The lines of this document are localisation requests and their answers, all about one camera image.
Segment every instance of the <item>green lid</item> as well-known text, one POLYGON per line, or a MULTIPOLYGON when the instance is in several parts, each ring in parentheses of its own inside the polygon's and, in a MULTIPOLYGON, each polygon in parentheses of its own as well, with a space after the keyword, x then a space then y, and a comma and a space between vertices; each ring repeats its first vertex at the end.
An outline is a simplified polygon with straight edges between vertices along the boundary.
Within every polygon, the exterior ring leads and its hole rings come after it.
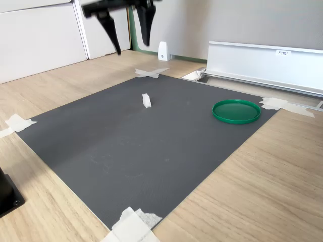
POLYGON ((230 99, 215 104, 212 112, 218 120, 230 124, 243 125, 258 120, 261 109, 257 104, 247 100, 230 99))

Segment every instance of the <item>dark gray board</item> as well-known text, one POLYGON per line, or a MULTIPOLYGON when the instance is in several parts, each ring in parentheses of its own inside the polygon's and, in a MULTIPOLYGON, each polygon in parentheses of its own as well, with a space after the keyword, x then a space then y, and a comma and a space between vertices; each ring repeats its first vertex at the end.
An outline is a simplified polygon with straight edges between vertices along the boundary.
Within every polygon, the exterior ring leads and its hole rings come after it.
POLYGON ((134 78, 38 115, 18 135, 111 229, 129 206, 165 218, 276 113, 222 123, 211 109, 224 99, 262 100, 163 75, 134 78))

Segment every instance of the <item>light wood surface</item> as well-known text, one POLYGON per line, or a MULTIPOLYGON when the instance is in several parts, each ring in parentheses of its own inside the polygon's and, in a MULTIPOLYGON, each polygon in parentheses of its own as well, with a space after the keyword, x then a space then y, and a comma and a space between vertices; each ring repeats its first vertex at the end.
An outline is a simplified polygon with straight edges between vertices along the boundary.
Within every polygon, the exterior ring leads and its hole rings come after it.
MULTIPOLYGON (((205 64, 124 51, 0 85, 0 130, 136 76, 205 64)), ((192 192, 154 233, 169 241, 323 241, 323 113, 280 110, 192 192)), ((109 230, 19 138, 0 139, 0 166, 26 204, 0 219, 0 241, 100 241, 109 230)))

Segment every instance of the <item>white cabinet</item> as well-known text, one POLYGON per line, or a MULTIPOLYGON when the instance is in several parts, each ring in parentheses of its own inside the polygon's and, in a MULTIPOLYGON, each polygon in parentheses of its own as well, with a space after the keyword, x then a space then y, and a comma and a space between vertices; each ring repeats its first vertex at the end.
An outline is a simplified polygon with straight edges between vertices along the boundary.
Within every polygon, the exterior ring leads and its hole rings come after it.
POLYGON ((72 4, 0 14, 0 83, 86 60, 72 4))
MULTIPOLYGON (((86 19, 83 15, 81 5, 92 1, 93 0, 75 0, 75 6, 89 59, 116 52, 110 38, 97 18, 92 17, 86 19)), ((130 49, 127 10, 120 9, 112 11, 110 12, 110 15, 115 20, 117 37, 121 50, 130 49)))
POLYGON ((71 0, 1 0, 0 13, 41 6, 69 3, 71 0))

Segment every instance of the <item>masking tape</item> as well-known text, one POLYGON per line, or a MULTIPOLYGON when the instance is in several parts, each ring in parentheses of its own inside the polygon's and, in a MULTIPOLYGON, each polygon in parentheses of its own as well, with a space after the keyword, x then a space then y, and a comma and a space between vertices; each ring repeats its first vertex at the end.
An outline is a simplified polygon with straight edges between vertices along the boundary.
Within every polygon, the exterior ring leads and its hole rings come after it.
POLYGON ((127 208, 111 232, 101 242, 159 242, 151 229, 161 220, 155 214, 127 208))
POLYGON ((164 72, 164 71, 166 71, 168 69, 169 68, 157 69, 157 70, 154 70, 152 72, 147 72, 147 71, 143 71, 143 70, 136 69, 136 72, 135 73, 140 75, 138 77, 153 77, 153 78, 158 78, 159 77, 159 74, 161 72, 164 72))
POLYGON ((278 98, 263 98, 263 101, 260 103, 263 104, 263 108, 265 109, 274 109, 274 110, 279 110, 280 108, 293 112, 293 113, 298 113, 304 116, 308 117, 315 117, 313 113, 309 112, 306 110, 306 107, 302 107, 299 105, 291 104, 286 100, 281 100, 278 98))
POLYGON ((18 114, 12 115, 7 121, 5 121, 9 128, 0 131, 0 138, 8 136, 13 132, 23 131, 25 128, 37 123, 32 121, 31 119, 24 120, 18 114))

